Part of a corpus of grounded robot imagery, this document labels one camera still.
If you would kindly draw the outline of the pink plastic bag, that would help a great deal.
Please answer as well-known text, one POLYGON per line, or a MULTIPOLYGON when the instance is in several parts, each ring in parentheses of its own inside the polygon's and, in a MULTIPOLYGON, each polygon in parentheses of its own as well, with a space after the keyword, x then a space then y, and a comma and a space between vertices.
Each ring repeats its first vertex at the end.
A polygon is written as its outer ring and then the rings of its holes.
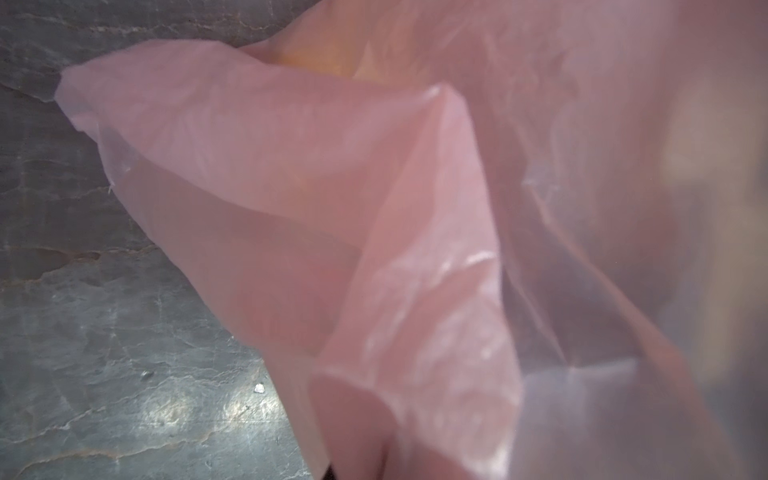
POLYGON ((321 1, 55 99, 312 473, 767 475, 767 5, 321 1))

